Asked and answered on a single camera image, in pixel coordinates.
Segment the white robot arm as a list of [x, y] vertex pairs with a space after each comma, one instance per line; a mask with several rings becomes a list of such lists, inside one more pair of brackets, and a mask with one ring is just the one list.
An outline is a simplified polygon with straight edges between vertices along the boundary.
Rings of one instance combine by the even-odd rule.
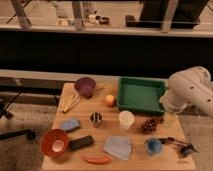
[[191, 103], [213, 118], [213, 90], [209, 88], [211, 75], [206, 68], [196, 66], [176, 72], [167, 83], [168, 89], [159, 100], [166, 112], [181, 113]]

